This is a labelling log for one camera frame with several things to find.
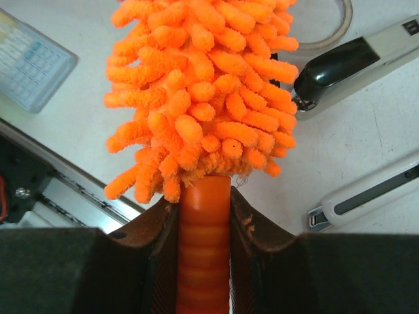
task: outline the metal bolt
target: metal bolt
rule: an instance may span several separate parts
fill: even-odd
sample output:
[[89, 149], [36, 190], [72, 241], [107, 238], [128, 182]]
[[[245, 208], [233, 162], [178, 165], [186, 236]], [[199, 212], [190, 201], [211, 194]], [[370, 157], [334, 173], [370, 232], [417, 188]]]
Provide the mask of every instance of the metal bolt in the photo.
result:
[[28, 198], [31, 195], [31, 190], [28, 188], [18, 188], [14, 195], [17, 198]]

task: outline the calculator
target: calculator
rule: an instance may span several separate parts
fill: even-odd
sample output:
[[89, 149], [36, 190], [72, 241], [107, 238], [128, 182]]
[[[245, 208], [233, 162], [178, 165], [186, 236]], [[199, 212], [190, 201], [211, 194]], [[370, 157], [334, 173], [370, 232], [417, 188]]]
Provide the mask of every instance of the calculator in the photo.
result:
[[38, 113], [76, 64], [72, 52], [0, 9], [0, 93]]

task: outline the white table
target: white table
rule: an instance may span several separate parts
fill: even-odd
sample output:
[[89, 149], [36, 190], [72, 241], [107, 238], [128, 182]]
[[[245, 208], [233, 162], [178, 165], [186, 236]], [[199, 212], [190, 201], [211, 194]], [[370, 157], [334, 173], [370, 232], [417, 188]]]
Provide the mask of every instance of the white table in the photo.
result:
[[[418, 0], [401, 0], [397, 5], [394, 0], [353, 0], [353, 4], [354, 20], [341, 43], [419, 13]], [[129, 30], [115, 29], [109, 21], [119, 4], [114, 0], [0, 0], [0, 5], [80, 57], [74, 72], [41, 113], [30, 115], [2, 105], [0, 116], [108, 183], [133, 164], [137, 149], [110, 155], [105, 148], [105, 140], [117, 126], [132, 117], [131, 110], [106, 109], [102, 101], [110, 90], [106, 58], [112, 44]], [[302, 41], [325, 37], [340, 19], [334, 0], [300, 0], [293, 14], [292, 34]], [[283, 58], [301, 68], [314, 56], [284, 54]], [[306, 230], [307, 211], [324, 195], [419, 149], [418, 73], [419, 60], [415, 60], [301, 122], [295, 130], [298, 147], [280, 161], [282, 175], [272, 179], [254, 172], [241, 193], [286, 230]], [[132, 191], [127, 196], [134, 199]], [[419, 232], [417, 208], [419, 192], [344, 230]]]

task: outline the cable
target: cable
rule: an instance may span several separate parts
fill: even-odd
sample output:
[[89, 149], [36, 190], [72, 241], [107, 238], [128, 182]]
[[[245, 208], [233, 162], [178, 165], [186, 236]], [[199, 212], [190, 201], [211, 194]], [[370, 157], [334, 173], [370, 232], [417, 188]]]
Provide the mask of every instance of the cable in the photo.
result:
[[314, 43], [300, 43], [299, 50], [316, 50], [330, 46], [340, 40], [348, 31], [352, 16], [354, 15], [354, 8], [352, 7], [351, 0], [342, 0], [343, 4], [343, 17], [338, 29], [328, 38]]
[[2, 223], [7, 217], [7, 200], [6, 200], [6, 184], [2, 176], [0, 176], [0, 203], [1, 203], [1, 214], [0, 223]]

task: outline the white handle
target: white handle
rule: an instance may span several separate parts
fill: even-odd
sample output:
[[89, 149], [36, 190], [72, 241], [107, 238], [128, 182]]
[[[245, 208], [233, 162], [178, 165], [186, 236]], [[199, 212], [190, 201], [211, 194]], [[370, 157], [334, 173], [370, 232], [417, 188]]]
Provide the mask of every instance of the white handle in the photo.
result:
[[415, 191], [419, 192], [419, 178], [416, 178], [371, 201], [368, 201], [367, 203], [360, 205], [359, 207], [356, 207], [355, 209], [352, 209], [351, 211], [348, 211], [347, 213], [344, 213], [343, 215], [336, 214], [335, 212], [335, 207], [338, 204], [370, 188], [373, 188], [374, 186], [383, 183], [396, 175], [404, 173], [413, 167], [416, 167], [418, 164], [419, 152], [415, 152], [414, 154], [411, 154], [380, 171], [364, 177], [341, 190], [333, 192], [321, 201], [324, 215], [331, 224], [335, 226], [343, 226], [355, 219], [371, 213], [376, 209], [392, 203], [407, 194]]

